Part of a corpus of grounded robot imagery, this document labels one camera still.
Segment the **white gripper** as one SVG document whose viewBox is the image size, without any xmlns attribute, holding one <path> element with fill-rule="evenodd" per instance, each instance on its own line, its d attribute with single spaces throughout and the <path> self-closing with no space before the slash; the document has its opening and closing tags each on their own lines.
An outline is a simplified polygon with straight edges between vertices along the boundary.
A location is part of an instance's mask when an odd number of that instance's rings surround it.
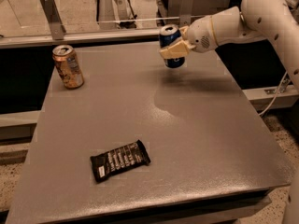
<svg viewBox="0 0 299 224">
<path fill-rule="evenodd" d="M 159 50 L 163 59 L 176 59 L 186 57 L 193 49 L 204 53 L 218 47 L 211 16 L 194 21 L 190 26 L 179 28 L 182 38 Z"/>
</svg>

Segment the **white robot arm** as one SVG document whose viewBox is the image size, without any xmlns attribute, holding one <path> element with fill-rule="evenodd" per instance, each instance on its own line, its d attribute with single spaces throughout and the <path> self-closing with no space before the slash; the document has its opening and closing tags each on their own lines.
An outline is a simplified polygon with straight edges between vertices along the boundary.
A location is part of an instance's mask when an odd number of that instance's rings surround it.
<svg viewBox="0 0 299 224">
<path fill-rule="evenodd" d="M 208 52 L 228 43 L 268 40 L 299 90 L 299 24 L 286 0 L 242 0 L 189 25 L 164 26 L 159 33 L 159 53 L 165 61 L 180 60 L 191 51 Z"/>
</svg>

